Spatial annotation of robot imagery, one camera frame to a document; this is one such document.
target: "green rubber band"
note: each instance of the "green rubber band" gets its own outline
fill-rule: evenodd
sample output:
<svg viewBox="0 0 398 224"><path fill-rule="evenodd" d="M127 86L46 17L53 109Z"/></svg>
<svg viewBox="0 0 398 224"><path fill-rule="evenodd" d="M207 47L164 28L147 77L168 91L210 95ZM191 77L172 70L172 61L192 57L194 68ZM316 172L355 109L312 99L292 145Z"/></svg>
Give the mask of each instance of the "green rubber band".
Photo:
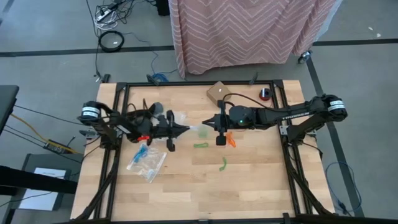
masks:
<svg viewBox="0 0 398 224"><path fill-rule="evenodd" d="M223 165L222 167L218 168L218 170L219 170L220 172L223 171L223 170L225 170L225 167L226 167L226 159L225 159L225 157L223 157L223 162L224 162L224 165Z"/></svg>
<svg viewBox="0 0 398 224"><path fill-rule="evenodd" d="M202 144L194 144L193 147L208 147L209 144L207 142L202 143Z"/></svg>

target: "yellow cable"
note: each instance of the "yellow cable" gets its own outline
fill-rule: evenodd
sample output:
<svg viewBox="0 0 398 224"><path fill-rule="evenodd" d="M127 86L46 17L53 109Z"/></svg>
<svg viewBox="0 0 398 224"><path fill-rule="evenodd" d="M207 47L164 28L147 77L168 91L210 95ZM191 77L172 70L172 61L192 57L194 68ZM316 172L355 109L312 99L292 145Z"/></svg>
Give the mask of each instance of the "yellow cable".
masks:
<svg viewBox="0 0 398 224"><path fill-rule="evenodd" d="M20 122L26 124L26 126L28 126L36 135L38 135L39 138L43 139L43 141L45 141L45 142L47 142L47 143L49 143L49 144L51 144L51 145L53 145L53 146L60 147L60 148L62 148L62 149L64 149L64 150L66 150L66 151L72 152L72 153L74 153L74 154L81 154L81 153L79 153L79 152L76 152L76 151L73 150L73 149L70 149L70 148L68 148L68 147L62 146L62 145L57 144L57 143L55 143L55 142L53 142L53 141L49 141L48 139L43 138L43 136L41 136L41 135L32 127L32 125L30 125L28 122L24 121L22 118L20 118L20 117L14 115L14 114L11 114L11 116L14 117L15 119L18 119Z"/></svg>

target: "blue object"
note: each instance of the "blue object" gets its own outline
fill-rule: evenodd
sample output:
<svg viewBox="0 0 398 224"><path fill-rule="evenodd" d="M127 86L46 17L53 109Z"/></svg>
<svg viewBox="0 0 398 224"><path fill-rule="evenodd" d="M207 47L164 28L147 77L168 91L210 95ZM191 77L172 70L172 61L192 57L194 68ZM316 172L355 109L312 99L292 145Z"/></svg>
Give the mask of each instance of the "blue object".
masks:
<svg viewBox="0 0 398 224"><path fill-rule="evenodd" d="M133 32L123 33L123 34L132 34L139 42L146 43L146 44L148 44L149 47L150 47L150 42L149 42L149 41L147 41L147 40L141 40L141 39L138 38L137 35L136 35L135 33L133 33ZM159 57L159 54L157 54L157 53L154 52L154 51L152 51L152 53L155 54L154 59L152 59L152 62L150 63L150 68L152 69L152 73L153 73L152 77L153 77L154 79L156 79L156 80L161 81L161 82L169 82L169 80L167 79L167 77L166 77L164 74L171 74L171 73L177 71L177 69L172 70L171 72L159 72L159 73L156 73L156 72L155 72L155 69L154 69L154 62L155 62L155 60Z"/></svg>
<svg viewBox="0 0 398 224"><path fill-rule="evenodd" d="M358 206L357 206L356 208L352 209L352 210L347 210L347 209L345 209L344 203L340 201L340 199L336 196L335 192L333 191L333 189L332 189L331 186L330 186L329 178L328 178L328 170L329 170L329 168L330 168L332 165L336 165L336 164L343 164L343 165L346 165L346 166L349 168L349 171L352 173L354 188L355 188L355 191L356 191L356 193L358 194L358 198L359 198ZM360 192L359 192L359 190L358 190L358 188L356 187L356 184L355 184L355 176L354 176L354 170L353 170L353 168L351 168L351 167L350 167L347 163L345 163L345 162L340 162L340 161L338 161L338 162L332 162L331 164L329 164L329 165L327 166L327 168L326 168L326 170L325 170L325 175L326 175L326 181L327 181L327 183L328 183L330 192L331 192L331 194L334 196L334 198L336 198L337 204L340 206L340 208L339 208L339 207L336 207L336 208L337 208L338 210L342 211L343 213L345 213L345 212L355 212L355 211L357 211L357 210L361 207L361 205L362 205L362 197L361 197L361 194L360 194Z"/></svg>
<svg viewBox="0 0 398 224"><path fill-rule="evenodd" d="M147 152L148 152L148 146L142 144L142 145L139 147L138 152L137 152L136 155L134 156L134 162L138 162L140 158L146 157Z"/></svg>

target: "floor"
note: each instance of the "floor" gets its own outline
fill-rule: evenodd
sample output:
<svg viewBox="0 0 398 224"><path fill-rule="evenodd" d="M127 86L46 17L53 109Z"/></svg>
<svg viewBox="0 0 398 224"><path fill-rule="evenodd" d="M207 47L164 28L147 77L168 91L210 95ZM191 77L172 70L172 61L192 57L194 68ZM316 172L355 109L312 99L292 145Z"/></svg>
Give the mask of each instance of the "floor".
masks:
<svg viewBox="0 0 398 224"><path fill-rule="evenodd" d="M89 0L92 10L100 0ZM43 50L94 49L96 37L90 17L82 0L0 0L0 52ZM320 40L361 40L398 38L398 1L396 0L344 0L328 32ZM152 45L172 45L169 17L159 17L156 8L137 4L121 32L134 32ZM126 35L125 47L145 46L132 35ZM349 113L342 123L336 123L341 145L348 164L353 168L358 190L363 199L366 217L398 219L396 202L396 170L398 151L394 137L395 114L398 106L398 44L313 47L313 63L325 93L344 99ZM176 68L174 51L158 52L154 63L157 72ZM112 74L111 82L146 82L150 74L152 52L99 54L98 69ZM94 100L98 89L95 82L95 54L53 55L29 57L1 57L1 84L19 85L17 104L33 110L74 119L81 106ZM306 99L316 95L305 65L296 64L291 56L283 65L244 65L214 69L204 75L190 75L197 80L248 80L258 72L259 79L300 80ZM176 73L170 81L183 81ZM71 147L83 151L84 139L78 134L79 126L15 109L35 126L42 135L66 143L76 139ZM27 131L14 119L8 125ZM26 154L46 153L26 141L2 133L0 137L0 164L20 169ZM336 161L327 128L318 133L318 146L324 152L323 165ZM349 199L338 167L330 170L331 187L348 208ZM0 205L9 197L0 196ZM65 222L71 203L65 203L57 212L27 213L18 211L13 223ZM0 218L6 207L0 208Z"/></svg>

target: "black monitor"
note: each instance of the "black monitor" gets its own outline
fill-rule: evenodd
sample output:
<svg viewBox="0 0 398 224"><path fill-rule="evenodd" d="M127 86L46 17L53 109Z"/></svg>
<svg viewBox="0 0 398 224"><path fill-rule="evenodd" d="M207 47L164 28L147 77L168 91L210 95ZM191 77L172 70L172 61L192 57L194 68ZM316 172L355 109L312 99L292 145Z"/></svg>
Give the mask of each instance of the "black monitor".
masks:
<svg viewBox="0 0 398 224"><path fill-rule="evenodd" d="M0 85L0 134L16 102L19 87L16 85Z"/></svg>

